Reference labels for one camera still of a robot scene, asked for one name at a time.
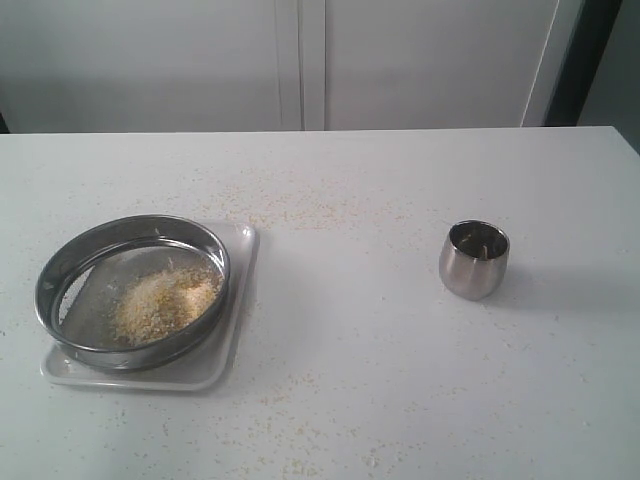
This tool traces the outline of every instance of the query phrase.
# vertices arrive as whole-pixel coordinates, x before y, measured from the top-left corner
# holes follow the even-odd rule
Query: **metal cup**
[[[491,294],[504,278],[509,238],[489,223],[456,223],[440,254],[440,279],[445,287],[467,300]]]

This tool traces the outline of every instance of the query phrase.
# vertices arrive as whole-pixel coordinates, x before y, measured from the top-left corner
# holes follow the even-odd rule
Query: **table surface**
[[[612,128],[0,137],[3,479],[636,479],[640,158]],[[117,217],[260,232],[234,364],[198,394],[48,384],[47,259]],[[502,227],[493,297],[449,226]]]

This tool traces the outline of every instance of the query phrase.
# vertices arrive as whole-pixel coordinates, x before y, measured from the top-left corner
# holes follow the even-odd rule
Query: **breadcrumbs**
[[[220,275],[207,269],[169,269],[139,279],[116,307],[116,340],[137,346],[183,329],[213,303],[221,286]]]

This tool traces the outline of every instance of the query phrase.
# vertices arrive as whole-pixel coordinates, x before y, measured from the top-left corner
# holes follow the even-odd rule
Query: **white tray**
[[[81,387],[115,387],[139,390],[195,391],[213,385],[231,361],[237,344],[236,328],[247,277],[258,252],[255,229],[243,223],[200,222],[220,237],[230,257],[229,301],[215,330],[193,351],[151,370],[105,373],[65,355],[54,344],[40,372],[51,383]]]

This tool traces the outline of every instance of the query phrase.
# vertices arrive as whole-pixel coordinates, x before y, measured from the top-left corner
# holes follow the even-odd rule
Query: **metal sieve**
[[[184,278],[215,286],[215,295],[177,296],[170,281],[182,279],[183,272]],[[186,353],[215,327],[228,294],[229,272],[224,245],[205,227],[164,215],[123,218],[79,235],[49,260],[36,285],[36,313],[60,348],[73,358],[107,370],[151,368]],[[184,326],[172,323],[166,335],[132,343],[119,333],[123,305],[127,306],[132,292],[140,297],[136,289],[154,278],[165,282],[161,284],[165,285],[164,296],[179,302],[171,303],[172,308],[177,305],[180,311],[186,308],[184,311],[197,312],[197,316]],[[125,311],[137,320],[138,310]],[[154,318],[160,315],[172,321],[174,316],[174,310],[152,312]]]

